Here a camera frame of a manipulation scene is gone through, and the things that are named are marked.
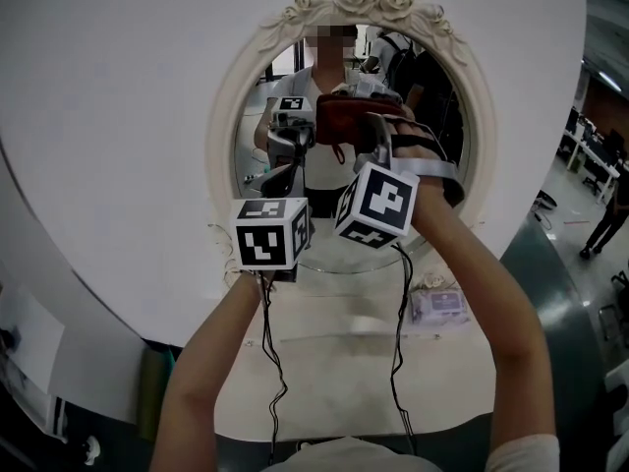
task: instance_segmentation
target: office chair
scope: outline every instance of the office chair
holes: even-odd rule
[[[598,196],[600,191],[602,191],[599,182],[605,183],[607,181],[607,177],[609,176],[607,171],[602,166],[598,166],[591,159],[586,159],[586,163],[583,167],[594,176],[594,178],[586,177],[583,184],[592,187],[592,193]]]
[[[621,270],[611,277],[611,283],[614,281],[620,283],[622,288],[616,294],[615,304],[608,304],[599,309],[600,330],[605,342],[615,338],[609,333],[603,317],[606,312],[611,312],[618,327],[618,332],[623,337],[625,346],[629,347],[629,279],[627,279],[625,271]]]

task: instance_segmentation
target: ceiling light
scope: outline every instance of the ceiling light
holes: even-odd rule
[[[620,86],[617,83],[615,83],[608,74],[606,74],[605,72],[599,72],[599,75],[602,77],[602,79],[605,82],[607,82],[610,86],[612,86],[618,92],[622,92],[622,89],[620,88]]]

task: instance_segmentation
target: white cube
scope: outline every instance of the white cube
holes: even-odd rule
[[[375,249],[395,243],[409,232],[419,182],[368,162],[339,200],[334,234]]]
[[[292,269],[308,245],[306,198],[234,200],[232,245],[238,268]]]

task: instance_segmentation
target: oval mirror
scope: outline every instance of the oval mirror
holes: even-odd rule
[[[466,199],[457,207],[478,220],[494,169],[495,120],[474,55],[444,18],[418,0],[294,0],[262,22],[227,73],[210,115],[206,170],[218,216],[226,224],[234,198],[257,198],[249,186],[268,173],[268,132],[277,98],[303,96],[316,111],[322,94],[367,82],[397,96],[407,117],[431,131],[459,168]],[[397,260],[333,235],[333,216],[355,176],[354,148],[316,144],[305,157],[306,196],[314,237],[300,264],[354,274]],[[411,230],[402,245],[414,258],[429,251]]]

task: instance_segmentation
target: mirror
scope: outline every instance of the mirror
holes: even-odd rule
[[[267,132],[275,98],[305,96],[313,111],[322,94],[341,84],[367,81],[399,94],[408,117],[426,125],[449,160],[465,173],[469,127],[455,84],[437,58],[404,34],[374,26],[310,27],[306,38],[280,53],[251,86],[236,130],[234,169],[242,198],[257,198],[248,188],[254,177],[270,171]],[[342,157],[332,146],[317,144],[306,154],[306,196],[313,208],[315,233],[300,264],[333,273],[357,273],[390,265],[392,250],[378,252],[332,234],[338,200],[356,176],[354,148],[342,144]],[[423,243],[414,230],[403,240],[412,253]]]

